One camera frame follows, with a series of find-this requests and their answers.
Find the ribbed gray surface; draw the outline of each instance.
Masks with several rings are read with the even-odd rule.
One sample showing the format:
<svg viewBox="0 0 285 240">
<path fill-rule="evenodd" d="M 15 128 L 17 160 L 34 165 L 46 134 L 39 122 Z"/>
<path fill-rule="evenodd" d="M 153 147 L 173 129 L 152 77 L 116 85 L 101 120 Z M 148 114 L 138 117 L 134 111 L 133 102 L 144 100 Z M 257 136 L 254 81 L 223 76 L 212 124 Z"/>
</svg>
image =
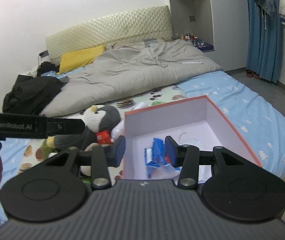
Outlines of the ribbed gray surface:
<svg viewBox="0 0 285 240">
<path fill-rule="evenodd" d="M 82 209 L 61 221 L 40 225 L 11 220 L 0 229 L 0 239 L 285 240 L 281 220 L 231 222 L 210 212 L 194 191 L 180 190 L 169 180 L 147 183 L 118 180 L 111 189 L 95 191 Z"/>
</svg>

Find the red tag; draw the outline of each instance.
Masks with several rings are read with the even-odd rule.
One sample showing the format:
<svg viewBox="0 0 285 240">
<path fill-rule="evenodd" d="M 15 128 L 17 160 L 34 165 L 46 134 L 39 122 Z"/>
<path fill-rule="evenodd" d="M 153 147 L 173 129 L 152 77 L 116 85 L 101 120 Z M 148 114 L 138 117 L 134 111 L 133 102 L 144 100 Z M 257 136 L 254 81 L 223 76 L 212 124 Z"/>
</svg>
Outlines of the red tag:
<svg viewBox="0 0 285 240">
<path fill-rule="evenodd" d="M 112 144 L 110 140 L 110 135 L 107 130 L 96 133 L 98 144 Z"/>
</svg>

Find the round black disc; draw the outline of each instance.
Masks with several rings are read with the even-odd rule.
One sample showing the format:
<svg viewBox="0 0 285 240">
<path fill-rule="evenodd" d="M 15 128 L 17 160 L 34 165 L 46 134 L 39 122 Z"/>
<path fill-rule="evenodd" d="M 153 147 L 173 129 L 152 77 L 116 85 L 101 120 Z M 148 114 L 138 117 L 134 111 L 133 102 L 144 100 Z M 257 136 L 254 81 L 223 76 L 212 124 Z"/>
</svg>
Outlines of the round black disc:
<svg viewBox="0 0 285 240">
<path fill-rule="evenodd" d="M 25 171 L 1 190 L 8 217 L 28 222 L 58 220 L 75 212 L 87 197 L 86 186 L 61 167 Z"/>
<path fill-rule="evenodd" d="M 212 176 L 202 197 L 215 213 L 246 222 L 271 220 L 285 209 L 285 183 L 273 174 L 244 165 Z"/>
</svg>

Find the cream tufted headboard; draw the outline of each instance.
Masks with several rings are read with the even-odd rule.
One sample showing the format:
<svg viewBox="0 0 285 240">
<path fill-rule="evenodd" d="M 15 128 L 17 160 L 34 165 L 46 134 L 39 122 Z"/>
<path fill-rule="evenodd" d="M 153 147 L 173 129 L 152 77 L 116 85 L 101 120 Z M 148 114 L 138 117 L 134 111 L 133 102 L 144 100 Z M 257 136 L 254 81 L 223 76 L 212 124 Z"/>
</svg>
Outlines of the cream tufted headboard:
<svg viewBox="0 0 285 240">
<path fill-rule="evenodd" d="M 104 16 L 75 25 L 46 38 L 52 63 L 58 65 L 66 52 L 111 44 L 128 38 L 148 39 L 172 37 L 168 6 L 150 7 Z"/>
</svg>

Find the black cloth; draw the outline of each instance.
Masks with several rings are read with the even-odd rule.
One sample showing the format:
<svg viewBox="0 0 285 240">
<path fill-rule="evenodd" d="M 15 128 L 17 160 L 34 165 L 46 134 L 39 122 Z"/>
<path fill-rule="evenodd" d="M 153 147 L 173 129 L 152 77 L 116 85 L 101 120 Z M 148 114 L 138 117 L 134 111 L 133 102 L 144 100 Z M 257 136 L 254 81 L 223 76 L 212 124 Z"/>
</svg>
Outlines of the black cloth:
<svg viewBox="0 0 285 240">
<path fill-rule="evenodd" d="M 60 92 L 65 83 L 56 77 L 19 75 L 3 103 L 3 112 L 38 115 Z"/>
<path fill-rule="evenodd" d="M 37 70 L 37 77 L 41 76 L 42 74 L 49 72 L 49 71 L 59 71 L 59 67 L 56 67 L 55 64 L 50 63 L 49 61 L 45 61 L 41 63 L 39 69 Z"/>
</svg>

